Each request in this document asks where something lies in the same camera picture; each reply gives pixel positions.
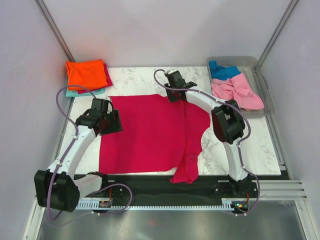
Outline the magenta red t shirt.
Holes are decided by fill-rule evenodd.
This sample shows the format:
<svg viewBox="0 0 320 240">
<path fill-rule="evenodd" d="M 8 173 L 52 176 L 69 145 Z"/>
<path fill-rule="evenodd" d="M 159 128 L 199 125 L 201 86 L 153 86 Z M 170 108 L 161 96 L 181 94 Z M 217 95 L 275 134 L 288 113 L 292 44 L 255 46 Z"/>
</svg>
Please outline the magenta red t shirt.
<svg viewBox="0 0 320 240">
<path fill-rule="evenodd" d="M 199 176 L 202 136 L 209 114 L 186 101 L 159 94 L 113 96 L 122 131 L 101 137 L 98 170 L 104 174 L 167 172 L 170 182 L 191 184 Z"/>
</svg>

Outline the light pink t shirt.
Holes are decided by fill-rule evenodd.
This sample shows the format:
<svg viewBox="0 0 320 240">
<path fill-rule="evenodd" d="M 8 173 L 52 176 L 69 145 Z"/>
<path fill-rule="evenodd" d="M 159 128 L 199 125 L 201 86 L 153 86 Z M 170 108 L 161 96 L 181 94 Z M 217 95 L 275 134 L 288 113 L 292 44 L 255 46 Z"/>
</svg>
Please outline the light pink t shirt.
<svg viewBox="0 0 320 240">
<path fill-rule="evenodd" d="M 227 80 L 212 79 L 212 94 L 220 99 L 235 100 L 246 111 L 258 111 L 265 108 L 262 99 L 251 89 L 244 73 Z"/>
</svg>

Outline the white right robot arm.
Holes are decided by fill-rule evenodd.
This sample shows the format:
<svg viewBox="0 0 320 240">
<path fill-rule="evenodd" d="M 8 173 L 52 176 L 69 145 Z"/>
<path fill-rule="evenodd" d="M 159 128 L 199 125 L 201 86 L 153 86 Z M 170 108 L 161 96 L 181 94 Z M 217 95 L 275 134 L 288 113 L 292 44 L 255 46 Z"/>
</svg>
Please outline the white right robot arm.
<svg viewBox="0 0 320 240">
<path fill-rule="evenodd" d="M 259 194 L 259 186 L 252 181 L 249 170 L 244 166 L 241 153 L 241 142 L 251 134 L 244 136 L 248 120 L 241 113 L 234 99 L 223 100 L 202 91 L 192 81 L 186 82 L 178 70 L 163 72 L 168 83 L 164 85 L 170 102 L 186 101 L 203 109 L 211 115 L 215 137 L 223 143 L 228 161 L 228 183 L 223 183 L 217 192 L 221 196 L 249 195 L 255 198 Z"/>
</svg>

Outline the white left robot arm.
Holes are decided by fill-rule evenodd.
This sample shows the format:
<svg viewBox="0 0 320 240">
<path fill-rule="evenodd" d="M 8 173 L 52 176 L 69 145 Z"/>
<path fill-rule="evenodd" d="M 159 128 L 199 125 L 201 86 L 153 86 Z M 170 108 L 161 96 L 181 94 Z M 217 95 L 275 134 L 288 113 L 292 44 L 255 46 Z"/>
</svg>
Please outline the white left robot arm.
<svg viewBox="0 0 320 240">
<path fill-rule="evenodd" d="M 122 131 L 119 111 L 110 100 L 93 98 L 91 107 L 72 125 L 74 131 L 64 150 L 46 170 L 34 175 L 36 199 L 41 207 L 73 212 L 82 198 L 92 193 L 104 197 L 110 191 L 104 173 L 89 172 L 79 179 L 75 179 L 75 173 L 97 136 Z"/>
</svg>

